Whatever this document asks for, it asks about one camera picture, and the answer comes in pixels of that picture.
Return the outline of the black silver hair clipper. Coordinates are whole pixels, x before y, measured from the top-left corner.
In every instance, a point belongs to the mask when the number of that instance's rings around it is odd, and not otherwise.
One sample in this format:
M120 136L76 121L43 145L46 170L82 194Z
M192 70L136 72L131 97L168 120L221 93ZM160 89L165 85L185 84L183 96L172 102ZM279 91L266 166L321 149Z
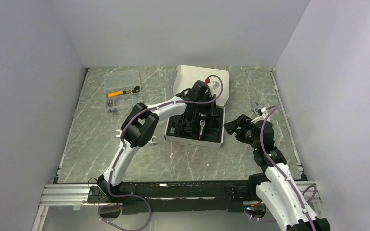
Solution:
M206 121L205 120L200 120L199 125L200 125L199 139L201 140L203 135L204 135Z

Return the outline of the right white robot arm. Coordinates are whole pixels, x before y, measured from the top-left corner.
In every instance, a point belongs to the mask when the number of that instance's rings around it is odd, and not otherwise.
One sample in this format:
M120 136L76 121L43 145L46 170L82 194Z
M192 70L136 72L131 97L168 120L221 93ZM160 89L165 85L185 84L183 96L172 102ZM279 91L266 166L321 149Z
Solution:
M254 160L263 172L249 177L247 196L264 202L282 231L331 230L327 219L316 214L295 183L286 158L275 146L272 123L242 114L225 123L224 129L253 148Z

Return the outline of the white hair clipper box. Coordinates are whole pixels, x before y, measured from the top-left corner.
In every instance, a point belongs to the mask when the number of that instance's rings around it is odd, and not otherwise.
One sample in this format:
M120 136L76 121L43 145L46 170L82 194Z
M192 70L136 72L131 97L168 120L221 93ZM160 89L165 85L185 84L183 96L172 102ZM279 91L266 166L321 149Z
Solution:
M169 118L165 128L165 140L220 148L223 143L225 103L229 98L230 73L226 70L179 65L173 85L173 93L192 88L198 80L209 85L209 90L199 102L221 96L209 104L192 104L181 115Z

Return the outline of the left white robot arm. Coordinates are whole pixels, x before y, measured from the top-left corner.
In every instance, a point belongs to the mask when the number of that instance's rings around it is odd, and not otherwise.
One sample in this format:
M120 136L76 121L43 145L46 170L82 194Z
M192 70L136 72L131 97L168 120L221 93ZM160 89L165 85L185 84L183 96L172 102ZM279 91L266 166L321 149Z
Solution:
M218 80L207 83L211 77ZM138 150L152 140L159 121L181 115L187 108L203 107L220 98L224 84L217 75L210 75L206 80L197 80L191 88L185 89L171 99L161 103L145 105L137 103L126 120L120 133L119 148L106 171L98 178L100 196L107 202L115 201L119 196L119 187L125 172Z

